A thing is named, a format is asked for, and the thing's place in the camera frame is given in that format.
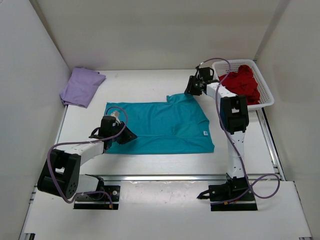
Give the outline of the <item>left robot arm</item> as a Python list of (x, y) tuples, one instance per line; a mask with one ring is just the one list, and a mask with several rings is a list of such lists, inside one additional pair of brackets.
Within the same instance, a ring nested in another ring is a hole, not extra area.
[(113, 143), (124, 145), (137, 139), (124, 121), (114, 114), (104, 116), (84, 142), (58, 143), (48, 151), (40, 173), (37, 189), (61, 197), (72, 203), (78, 195), (106, 196), (102, 179), (94, 175), (80, 175), (80, 167), (96, 156), (104, 154)]

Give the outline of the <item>white plastic basket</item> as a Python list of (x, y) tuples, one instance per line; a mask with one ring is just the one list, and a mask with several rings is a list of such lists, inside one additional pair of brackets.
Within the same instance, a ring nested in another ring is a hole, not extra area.
[[(264, 77), (262, 76), (258, 66), (253, 60), (233, 59), (233, 60), (229, 60), (229, 63), (230, 63), (230, 71), (232, 73), (237, 73), (239, 67), (242, 65), (247, 65), (253, 73), (253, 77), (257, 83), (257, 90), (260, 93), (260, 98), (258, 101), (259, 104), (253, 104), (248, 106), (249, 111), (256, 111), (261, 108), (271, 106), (274, 104), (275, 102), (274, 97)], [(212, 64), (212, 68), (214, 70), (214, 78), (218, 79), (220, 76), (226, 75), (228, 73), (229, 65), (225, 61), (221, 60), (221, 61), (214, 62)]]

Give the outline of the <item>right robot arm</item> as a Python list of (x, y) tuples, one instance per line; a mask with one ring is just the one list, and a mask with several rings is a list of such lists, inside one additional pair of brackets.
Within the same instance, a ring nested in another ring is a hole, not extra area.
[(219, 80), (214, 79), (214, 70), (210, 67), (196, 67), (184, 93), (193, 96), (206, 94), (215, 100), (220, 126), (227, 137), (228, 146), (227, 181), (216, 188), (230, 193), (245, 190), (248, 183), (244, 168), (244, 139), (249, 125), (246, 97), (226, 89)]

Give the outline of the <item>red t shirt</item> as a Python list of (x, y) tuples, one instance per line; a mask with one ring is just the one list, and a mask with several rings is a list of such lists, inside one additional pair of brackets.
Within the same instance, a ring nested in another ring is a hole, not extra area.
[(238, 72), (230, 72), (222, 85), (230, 92), (246, 97), (247, 105), (258, 105), (260, 92), (253, 71), (248, 65), (241, 65)]

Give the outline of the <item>purple t shirt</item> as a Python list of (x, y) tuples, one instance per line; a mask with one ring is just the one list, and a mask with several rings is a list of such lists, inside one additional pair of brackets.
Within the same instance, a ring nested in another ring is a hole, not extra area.
[(64, 106), (87, 108), (106, 76), (98, 71), (75, 67), (59, 96)]

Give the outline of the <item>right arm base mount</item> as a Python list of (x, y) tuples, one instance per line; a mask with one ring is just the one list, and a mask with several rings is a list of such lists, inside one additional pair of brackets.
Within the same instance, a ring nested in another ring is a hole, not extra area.
[(219, 185), (211, 184), (208, 189), (201, 192), (199, 200), (210, 201), (212, 212), (243, 212), (257, 211), (254, 194), (249, 188), (245, 177), (236, 178), (227, 176), (226, 182)]

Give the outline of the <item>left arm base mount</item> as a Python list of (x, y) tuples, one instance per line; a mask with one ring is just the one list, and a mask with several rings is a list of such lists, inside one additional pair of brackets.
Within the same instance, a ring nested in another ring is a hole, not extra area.
[(75, 198), (75, 210), (118, 210), (121, 195), (120, 181), (107, 181), (97, 175), (80, 175)]

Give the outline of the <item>teal t shirt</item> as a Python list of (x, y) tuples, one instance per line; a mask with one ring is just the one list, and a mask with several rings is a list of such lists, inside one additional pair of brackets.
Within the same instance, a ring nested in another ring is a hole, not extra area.
[(214, 152), (210, 121), (190, 94), (168, 95), (165, 102), (108, 102), (105, 114), (119, 111), (137, 138), (113, 143), (109, 154), (171, 155)]

